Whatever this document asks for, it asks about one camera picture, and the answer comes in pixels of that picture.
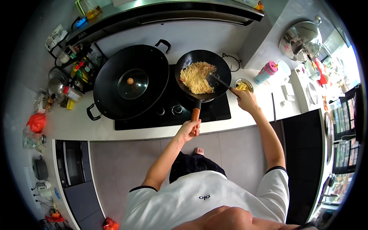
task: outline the person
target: person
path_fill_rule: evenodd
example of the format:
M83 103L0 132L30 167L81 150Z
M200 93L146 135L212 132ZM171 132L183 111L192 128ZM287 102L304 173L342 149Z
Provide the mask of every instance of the person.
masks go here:
M238 105L259 128L267 161L256 195L232 181L197 148L180 150L199 135L201 120L185 122L149 168L141 186L128 193L122 229L150 230L291 230L316 229L285 224L289 206L288 175L281 143L252 92L237 91ZM160 190L170 171L170 184Z

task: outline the gas stove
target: gas stove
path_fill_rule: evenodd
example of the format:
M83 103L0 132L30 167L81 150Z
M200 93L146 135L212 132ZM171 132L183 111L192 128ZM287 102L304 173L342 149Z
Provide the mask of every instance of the gas stove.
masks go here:
M174 70L175 65L170 65L169 82L159 100L135 118L115 121L115 130L181 125L191 119L194 101L178 86ZM202 102L199 118L202 122L230 119L226 93L216 99Z

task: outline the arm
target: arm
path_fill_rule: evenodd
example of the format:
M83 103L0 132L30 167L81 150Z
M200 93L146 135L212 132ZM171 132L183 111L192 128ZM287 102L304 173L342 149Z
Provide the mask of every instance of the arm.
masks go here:
M263 150L265 151L267 160L267 170L274 166L282 166L286 169L285 156L281 143L261 108L258 106L254 94L248 90L235 90L235 93L240 97L238 98L239 107L252 115L259 128Z
M192 131L193 127L197 127L195 136L199 135L198 128L200 128L200 123L200 119L193 122L184 122L177 134L162 152L160 157L151 165L142 185L152 186L157 191L160 190L161 184L169 173L171 165L174 163L174 160L178 156L181 148L187 141L190 141L193 138L192 136L189 136L189 133Z

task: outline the stove knob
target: stove knob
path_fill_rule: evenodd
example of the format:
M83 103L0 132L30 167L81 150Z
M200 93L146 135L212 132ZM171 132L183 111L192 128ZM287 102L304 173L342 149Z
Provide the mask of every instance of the stove knob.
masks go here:
M179 115L183 112L183 108L180 105L176 105L174 106L173 111L175 115Z
M156 113L160 116L164 115L165 114L165 110L163 109L163 107L161 108L158 108L158 110L156 111Z

